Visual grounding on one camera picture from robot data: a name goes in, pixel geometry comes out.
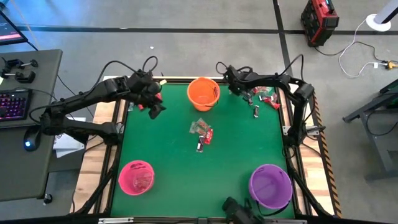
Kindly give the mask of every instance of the gray floor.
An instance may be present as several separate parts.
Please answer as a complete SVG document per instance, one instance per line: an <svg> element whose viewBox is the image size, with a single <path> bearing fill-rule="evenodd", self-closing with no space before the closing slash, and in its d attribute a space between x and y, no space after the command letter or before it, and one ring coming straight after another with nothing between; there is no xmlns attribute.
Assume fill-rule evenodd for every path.
<svg viewBox="0 0 398 224"><path fill-rule="evenodd" d="M355 30L370 13L376 13L388 0L334 0L341 17L338 30ZM161 27L276 29L271 0L194 1L194 0L16 0L28 23L34 26L85 27ZM280 0L285 29L301 29L299 15L306 0ZM11 2L5 13L23 25ZM363 25L360 30L369 30ZM398 30L393 20L392 30ZM218 76L214 70L219 60L235 66L250 65L260 73L280 72L284 68L277 34L143 34L34 32L41 49L62 49L59 75L73 90L87 90L110 60L122 60L139 68L150 55L159 58L155 74L172 76ZM321 50L332 53L352 41L350 35L334 35ZM304 77L314 85L320 105L326 138L343 216L360 220L398 223L398 179L367 183L364 175L377 172L379 164L359 121L345 124L341 118L369 101L375 92L395 80L398 70L386 71L369 66L363 76L347 78L338 66L337 57L325 57L307 47L304 36L287 35L290 59L305 56ZM376 47L378 57L398 59L396 36L359 36L358 40ZM31 50L27 44L1 47L2 52ZM343 58L343 66L356 74L366 62L374 61L372 50L354 45ZM294 65L294 75L299 66ZM128 75L112 66L106 75ZM59 82L57 97L71 95ZM74 116L90 115L81 110ZM56 198L43 207L41 202L23 200L0 203L0 219L64 215L70 208L70 195L76 172L54 174L49 190Z"/></svg>

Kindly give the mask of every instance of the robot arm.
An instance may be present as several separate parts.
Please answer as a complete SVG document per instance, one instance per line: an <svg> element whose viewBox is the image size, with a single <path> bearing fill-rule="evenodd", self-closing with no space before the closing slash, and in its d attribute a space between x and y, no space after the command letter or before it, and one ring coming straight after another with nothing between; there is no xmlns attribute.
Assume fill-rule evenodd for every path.
<svg viewBox="0 0 398 224"><path fill-rule="evenodd" d="M105 144L115 145L121 141L121 135L116 130L115 124L74 121L66 118L66 115L99 102L127 100L148 107L150 118L155 119L162 110L166 109L161 105L162 100L156 97L161 89L161 85L152 79L152 73L142 70L134 72L130 77L105 80L90 91L80 92L76 96L49 105L40 117L42 132L47 135L65 133L83 144L87 142L89 135L95 134L102 137Z"/></svg>
<svg viewBox="0 0 398 224"><path fill-rule="evenodd" d="M249 67L237 70L230 65L226 69L223 76L229 84L229 90L231 90L235 95L242 95L257 86L280 88L294 105L293 122L287 135L284 136L285 143L287 146L299 146L307 135L303 119L308 100L314 92L312 85L286 74L259 75L256 72L253 72L251 68L249 68L248 72L243 71L245 68ZM298 89L292 93L290 91L289 84L298 85Z"/></svg>

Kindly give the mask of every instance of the green table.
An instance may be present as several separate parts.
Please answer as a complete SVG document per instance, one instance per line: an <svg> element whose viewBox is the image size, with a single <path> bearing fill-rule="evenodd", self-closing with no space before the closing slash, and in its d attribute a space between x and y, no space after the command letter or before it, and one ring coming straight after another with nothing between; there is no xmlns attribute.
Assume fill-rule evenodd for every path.
<svg viewBox="0 0 398 224"><path fill-rule="evenodd" d="M147 161L155 170L155 184L138 197L126 195L116 184L112 217L225 217L221 206L227 197L241 204L250 198L248 182L257 167L275 164L286 170L276 110L255 97L260 106L255 119L252 106L221 85L218 104L199 112L187 98L187 86L163 86L167 109L155 120L147 110L128 113L119 173L128 162ZM198 135L188 132L199 118L214 129L203 153L196 152ZM293 218L292 204L275 217Z"/></svg>

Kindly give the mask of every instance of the orange bucket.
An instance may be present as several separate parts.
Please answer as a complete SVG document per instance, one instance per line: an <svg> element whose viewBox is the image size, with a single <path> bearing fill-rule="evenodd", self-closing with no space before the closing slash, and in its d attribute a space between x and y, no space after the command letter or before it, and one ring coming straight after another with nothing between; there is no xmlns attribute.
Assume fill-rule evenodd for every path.
<svg viewBox="0 0 398 224"><path fill-rule="evenodd" d="M220 87L209 78L199 77L189 83L187 95L198 111L208 111L220 98Z"/></svg>

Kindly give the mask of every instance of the purple bucket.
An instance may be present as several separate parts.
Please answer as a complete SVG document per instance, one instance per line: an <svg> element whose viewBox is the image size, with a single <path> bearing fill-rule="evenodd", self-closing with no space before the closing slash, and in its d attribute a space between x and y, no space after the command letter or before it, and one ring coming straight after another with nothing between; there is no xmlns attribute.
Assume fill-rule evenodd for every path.
<svg viewBox="0 0 398 224"><path fill-rule="evenodd" d="M269 209L285 207L293 194L289 176L280 167L266 164L259 166L249 181L251 197Z"/></svg>

